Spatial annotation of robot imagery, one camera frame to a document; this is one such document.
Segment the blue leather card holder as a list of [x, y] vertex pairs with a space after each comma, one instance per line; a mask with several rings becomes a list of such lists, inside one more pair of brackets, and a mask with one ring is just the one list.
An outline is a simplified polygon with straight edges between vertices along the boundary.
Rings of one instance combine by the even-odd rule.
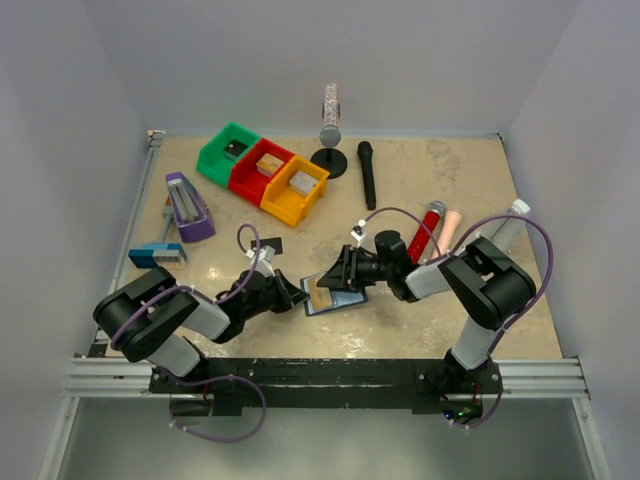
[[[319, 278], [319, 275], [312, 275], [312, 276], [302, 278], [300, 280], [301, 289], [309, 294], [309, 285], [316, 284], [318, 278]], [[357, 292], [344, 292], [344, 291], [336, 291], [336, 290], [330, 290], [330, 291], [332, 292], [335, 306], [329, 310], [325, 310], [319, 313], [311, 313], [309, 309], [310, 302], [308, 299], [303, 304], [305, 315], [307, 317], [313, 317], [313, 316], [333, 312], [336, 310], [349, 308], [352, 306], [364, 304], [368, 301], [367, 294], [364, 291], [357, 291]]]

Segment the gold credit card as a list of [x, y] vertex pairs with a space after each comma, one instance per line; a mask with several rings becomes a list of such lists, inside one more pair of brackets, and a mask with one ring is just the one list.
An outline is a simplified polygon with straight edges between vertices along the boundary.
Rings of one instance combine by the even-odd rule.
[[335, 306], [332, 292], [316, 284], [309, 285], [310, 312], [319, 313]]

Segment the black credit card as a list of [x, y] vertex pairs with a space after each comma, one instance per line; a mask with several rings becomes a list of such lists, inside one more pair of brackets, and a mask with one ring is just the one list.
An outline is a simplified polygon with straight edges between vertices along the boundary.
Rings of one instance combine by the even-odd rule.
[[[282, 238], [281, 237], [271, 237], [271, 238], [261, 238], [260, 239], [260, 250], [265, 248], [270, 248], [273, 250], [274, 255], [281, 255], [284, 252]], [[257, 243], [256, 240], [251, 240], [250, 251], [257, 251]]]

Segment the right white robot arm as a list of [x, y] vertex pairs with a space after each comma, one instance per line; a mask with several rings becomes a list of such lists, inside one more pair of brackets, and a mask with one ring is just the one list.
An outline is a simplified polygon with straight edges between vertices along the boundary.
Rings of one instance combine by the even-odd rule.
[[447, 384], [467, 392], [481, 379], [480, 366], [507, 320], [521, 312], [536, 295], [533, 279], [490, 240], [480, 237], [458, 255], [432, 264], [412, 261], [395, 230], [374, 239], [374, 253], [346, 245], [338, 260], [317, 281], [321, 288], [362, 291], [384, 282], [394, 296], [414, 303], [452, 291], [468, 314], [448, 356]]

